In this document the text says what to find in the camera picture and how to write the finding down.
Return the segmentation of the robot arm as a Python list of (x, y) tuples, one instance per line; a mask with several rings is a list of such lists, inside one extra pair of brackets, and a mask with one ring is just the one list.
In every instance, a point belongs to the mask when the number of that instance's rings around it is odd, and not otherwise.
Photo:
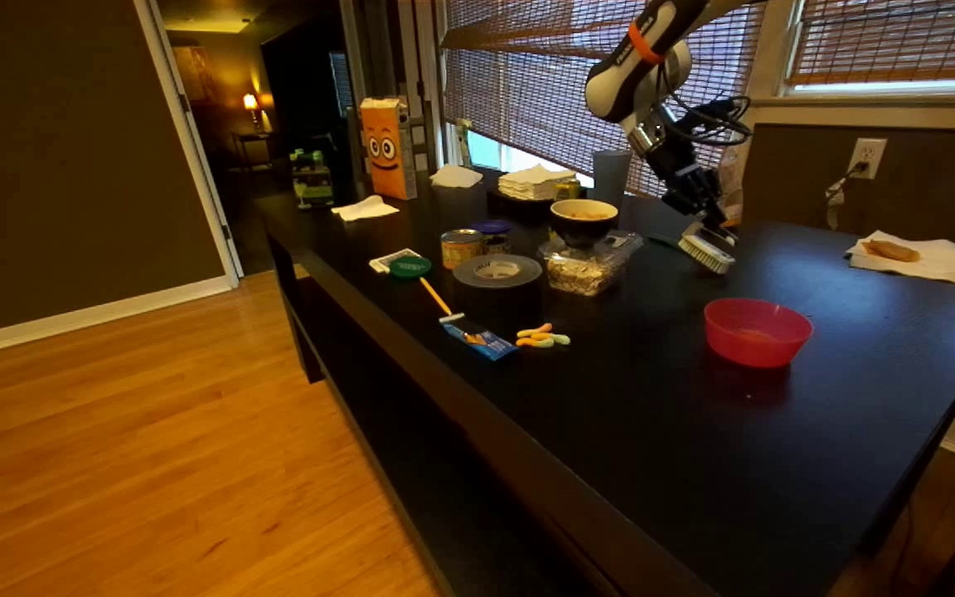
[(701, 145), (741, 145), (750, 137), (746, 95), (708, 98), (679, 117), (668, 101), (679, 98), (690, 77), (687, 36), (724, 12), (757, 0), (648, 0), (622, 39), (586, 68), (585, 106), (603, 123), (617, 123), (626, 145), (668, 185), (663, 201), (693, 216), (698, 227), (734, 245), (734, 225), (719, 205), (719, 174), (698, 163)]

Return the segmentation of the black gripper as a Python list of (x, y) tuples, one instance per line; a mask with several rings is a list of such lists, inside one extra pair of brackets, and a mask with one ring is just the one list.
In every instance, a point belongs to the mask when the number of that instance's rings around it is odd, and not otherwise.
[(719, 205), (719, 178), (698, 163), (693, 142), (674, 126), (651, 126), (648, 166), (668, 185), (663, 200), (693, 216), (693, 231), (719, 231), (726, 245), (735, 245), (735, 205)]

